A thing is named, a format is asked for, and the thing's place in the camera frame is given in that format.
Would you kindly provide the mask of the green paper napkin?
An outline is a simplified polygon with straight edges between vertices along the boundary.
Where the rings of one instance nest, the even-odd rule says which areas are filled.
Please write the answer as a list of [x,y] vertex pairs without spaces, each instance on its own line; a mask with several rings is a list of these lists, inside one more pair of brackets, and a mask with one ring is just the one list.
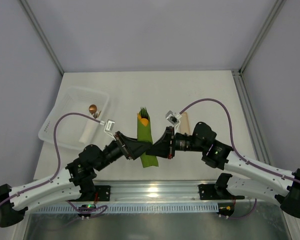
[[[148,142],[153,143],[152,138],[152,130],[151,130],[151,118],[149,115],[149,124],[147,126],[142,125],[140,120],[137,118],[137,140],[141,142]],[[143,153],[140,156],[141,164],[143,168],[149,168],[149,167],[158,167],[159,162],[157,160],[156,156],[153,155],[147,155],[146,153]]]

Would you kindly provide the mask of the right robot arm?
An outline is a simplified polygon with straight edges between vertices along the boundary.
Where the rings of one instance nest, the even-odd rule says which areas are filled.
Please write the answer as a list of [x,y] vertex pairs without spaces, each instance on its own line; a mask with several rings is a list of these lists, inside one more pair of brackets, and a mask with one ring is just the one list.
[[300,219],[300,168],[292,172],[253,160],[216,137],[204,122],[196,124],[192,135],[176,133],[173,127],[167,127],[146,154],[172,159],[177,151],[201,152],[206,165],[223,171],[214,184],[219,198],[263,200]]

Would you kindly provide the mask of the orange plastic spoon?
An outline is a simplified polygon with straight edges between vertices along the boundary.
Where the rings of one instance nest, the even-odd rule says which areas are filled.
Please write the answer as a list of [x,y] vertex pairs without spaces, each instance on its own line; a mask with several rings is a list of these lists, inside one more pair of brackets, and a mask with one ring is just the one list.
[[147,118],[141,118],[140,122],[142,123],[143,126],[147,127],[149,124],[149,120]]

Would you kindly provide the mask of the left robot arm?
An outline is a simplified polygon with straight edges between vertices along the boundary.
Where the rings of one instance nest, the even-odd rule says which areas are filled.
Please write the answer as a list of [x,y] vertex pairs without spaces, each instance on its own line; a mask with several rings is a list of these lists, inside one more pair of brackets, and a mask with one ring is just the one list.
[[121,157],[135,160],[152,147],[150,141],[130,138],[116,132],[114,140],[104,149],[87,145],[84,150],[58,173],[11,187],[0,186],[0,227],[13,226],[24,219],[26,213],[61,201],[89,201],[95,195],[97,171],[101,171]]

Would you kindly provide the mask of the iridescent metal fork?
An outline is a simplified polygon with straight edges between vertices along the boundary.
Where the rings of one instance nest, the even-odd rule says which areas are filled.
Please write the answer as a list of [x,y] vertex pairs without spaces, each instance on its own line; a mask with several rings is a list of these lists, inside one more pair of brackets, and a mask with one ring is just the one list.
[[148,114],[147,109],[145,107],[140,108],[139,115],[142,119],[149,120],[149,114]]

